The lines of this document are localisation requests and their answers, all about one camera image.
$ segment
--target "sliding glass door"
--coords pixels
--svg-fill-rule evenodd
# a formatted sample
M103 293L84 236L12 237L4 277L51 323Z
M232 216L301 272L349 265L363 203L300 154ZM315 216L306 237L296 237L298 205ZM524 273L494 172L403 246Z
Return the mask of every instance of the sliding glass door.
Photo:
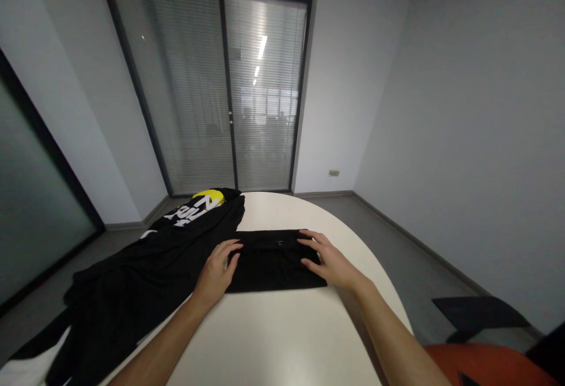
M311 0L108 0L168 192L288 191Z
M307 6L225 0L240 188L287 189Z
M0 52L0 315L104 230Z

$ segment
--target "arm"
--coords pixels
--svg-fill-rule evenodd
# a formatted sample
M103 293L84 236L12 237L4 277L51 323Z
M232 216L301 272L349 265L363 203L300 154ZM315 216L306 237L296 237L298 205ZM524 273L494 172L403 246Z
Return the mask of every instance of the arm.
M163 386L167 383L198 326L231 283L239 254L234 255L227 268L224 264L231 251L243 246L236 242L237 240L222 242L213 250L200 273L191 298L112 379L109 386Z
M321 233L302 230L313 240L298 239L320 254L321 265L302 263L311 271L349 290L371 336L373 346L391 386L450 385L439 367L396 317L373 282L356 269Z

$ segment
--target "white wall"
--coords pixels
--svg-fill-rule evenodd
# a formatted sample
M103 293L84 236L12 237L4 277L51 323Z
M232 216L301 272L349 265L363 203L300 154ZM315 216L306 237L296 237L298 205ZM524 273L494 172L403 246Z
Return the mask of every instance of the white wall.
M167 191L106 0L43 2L139 212L132 221L139 221Z
M565 0L412 0L355 191L544 332L565 317Z
M42 0L0 0L0 14L0 46L102 220L140 220Z
M139 221L165 188L106 0L28 1L5 3L8 58L102 219ZM408 2L317 0L296 192L353 187ZM46 41L57 45L36 63Z

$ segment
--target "orange chair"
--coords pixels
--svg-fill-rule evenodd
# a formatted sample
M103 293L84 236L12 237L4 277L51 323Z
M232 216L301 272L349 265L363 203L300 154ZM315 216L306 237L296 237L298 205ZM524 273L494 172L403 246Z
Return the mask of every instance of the orange chair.
M455 386L565 384L565 323L525 355L506 347L465 342L488 328L528 327L514 308L494 297L432 300L457 331L426 351Z

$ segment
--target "yellow graphic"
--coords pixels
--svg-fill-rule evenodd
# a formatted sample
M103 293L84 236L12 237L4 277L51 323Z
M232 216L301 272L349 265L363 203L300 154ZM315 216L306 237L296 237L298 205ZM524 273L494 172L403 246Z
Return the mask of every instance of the yellow graphic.
M208 196L210 198L209 203L211 204L216 199L218 200L218 207L224 203L224 194L216 189L208 189L207 191L198 192L192 198L197 196Z

